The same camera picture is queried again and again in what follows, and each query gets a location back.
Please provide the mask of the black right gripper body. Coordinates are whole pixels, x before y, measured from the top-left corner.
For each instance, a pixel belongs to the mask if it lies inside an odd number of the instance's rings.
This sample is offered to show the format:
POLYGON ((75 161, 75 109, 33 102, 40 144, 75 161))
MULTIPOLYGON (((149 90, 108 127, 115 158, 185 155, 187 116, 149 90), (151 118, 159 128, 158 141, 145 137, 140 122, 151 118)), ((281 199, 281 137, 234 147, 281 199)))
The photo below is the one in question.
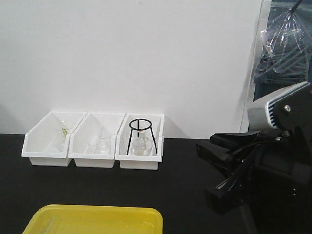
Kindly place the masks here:
POLYGON ((291 130, 256 130, 253 199, 268 229, 312 231, 312 123, 291 130))

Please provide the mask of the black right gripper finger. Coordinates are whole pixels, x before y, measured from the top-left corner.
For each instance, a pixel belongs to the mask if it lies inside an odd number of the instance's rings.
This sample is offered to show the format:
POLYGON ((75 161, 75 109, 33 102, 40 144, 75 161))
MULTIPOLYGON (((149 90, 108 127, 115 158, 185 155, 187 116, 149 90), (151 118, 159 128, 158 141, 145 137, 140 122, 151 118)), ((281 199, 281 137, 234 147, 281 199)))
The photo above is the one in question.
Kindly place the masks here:
POLYGON ((259 131, 216 133, 197 145, 200 159, 216 167, 223 175, 232 175, 261 138, 259 131))
POLYGON ((205 190, 206 205, 210 209, 223 215, 252 201, 254 160, 255 153, 251 152, 232 176, 205 190))

